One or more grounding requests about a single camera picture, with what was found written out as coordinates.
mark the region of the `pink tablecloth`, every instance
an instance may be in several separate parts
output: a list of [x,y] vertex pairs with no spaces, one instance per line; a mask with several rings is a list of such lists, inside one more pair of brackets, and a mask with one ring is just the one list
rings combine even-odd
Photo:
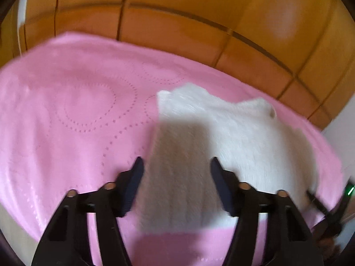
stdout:
[[[0,202],[39,240],[63,195],[97,190],[147,157],[157,121],[155,94],[186,82],[226,101],[263,97],[301,128],[319,168],[317,195],[332,207],[342,191],[340,161],[306,119],[227,74],[172,54],[69,33],[15,59],[0,73]],[[99,265],[90,219],[94,262]],[[134,212],[119,220],[133,265],[221,265],[233,229],[144,236]],[[260,262],[265,225],[254,262]]]

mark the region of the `white towel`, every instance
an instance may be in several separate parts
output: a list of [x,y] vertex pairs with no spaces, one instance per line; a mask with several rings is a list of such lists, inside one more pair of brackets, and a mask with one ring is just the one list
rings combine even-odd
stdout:
[[257,190],[285,189],[300,209],[308,205],[305,191],[316,173],[312,147],[264,99],[234,104],[186,84],[160,91],[158,108],[159,126],[136,202],[144,232],[235,225],[210,174],[213,156]]

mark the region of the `white strip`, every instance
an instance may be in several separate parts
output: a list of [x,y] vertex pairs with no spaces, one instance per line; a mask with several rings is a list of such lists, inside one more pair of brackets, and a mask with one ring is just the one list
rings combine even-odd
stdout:
[[18,40],[18,47],[21,53],[21,44],[20,44],[20,34],[19,28],[24,24],[26,20],[26,7],[27,7],[27,0],[19,0],[18,2],[18,12],[17,12],[17,40]]

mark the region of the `screw head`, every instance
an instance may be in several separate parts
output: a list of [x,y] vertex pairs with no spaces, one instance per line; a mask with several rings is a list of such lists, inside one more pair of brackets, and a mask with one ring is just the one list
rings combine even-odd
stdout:
[[251,188],[251,186],[246,182],[242,182],[242,183],[239,183],[239,188],[243,189],[243,190],[249,190]]
[[78,192],[76,190],[72,189],[67,193],[67,197],[74,197],[77,194],[78,194]]
[[111,190],[111,189],[114,189],[116,187],[116,183],[114,182],[108,182],[104,185],[104,188],[106,190]]
[[288,197],[288,193],[285,190],[278,190],[277,195],[280,197]]

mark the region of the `green light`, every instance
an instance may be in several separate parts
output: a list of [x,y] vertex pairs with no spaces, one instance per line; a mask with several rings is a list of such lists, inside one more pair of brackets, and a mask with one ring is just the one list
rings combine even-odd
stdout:
[[355,187],[352,187],[352,188],[350,189],[349,193],[347,194],[348,196],[352,193],[352,191],[354,191],[354,188],[355,188]]

